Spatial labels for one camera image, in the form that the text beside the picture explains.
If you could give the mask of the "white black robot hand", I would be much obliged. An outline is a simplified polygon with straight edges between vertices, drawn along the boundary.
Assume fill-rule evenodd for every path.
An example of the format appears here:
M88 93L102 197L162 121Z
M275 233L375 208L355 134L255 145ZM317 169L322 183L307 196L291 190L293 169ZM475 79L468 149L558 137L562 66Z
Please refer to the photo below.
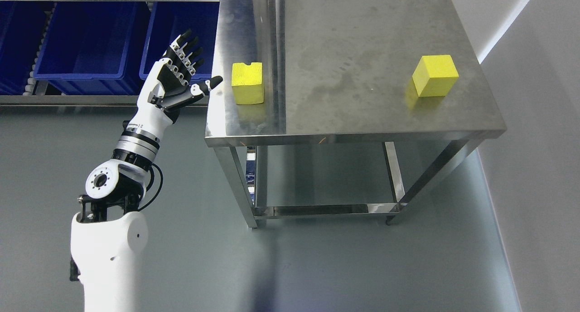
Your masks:
M154 62L137 98L137 113L124 126L126 132L162 138L182 108L209 96L223 82L222 76L205 81L192 79L203 64L202 58L195 60L203 51L195 48L198 41L198 37L191 37L191 29L187 29Z

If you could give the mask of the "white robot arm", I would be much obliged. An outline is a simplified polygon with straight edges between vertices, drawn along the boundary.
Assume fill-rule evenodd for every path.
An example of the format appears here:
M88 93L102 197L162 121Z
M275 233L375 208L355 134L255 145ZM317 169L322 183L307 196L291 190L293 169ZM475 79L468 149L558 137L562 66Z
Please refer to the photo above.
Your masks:
M81 282L86 312L136 312L148 226L140 202L166 124L134 118L112 156L87 176L82 210L71 221L71 279Z

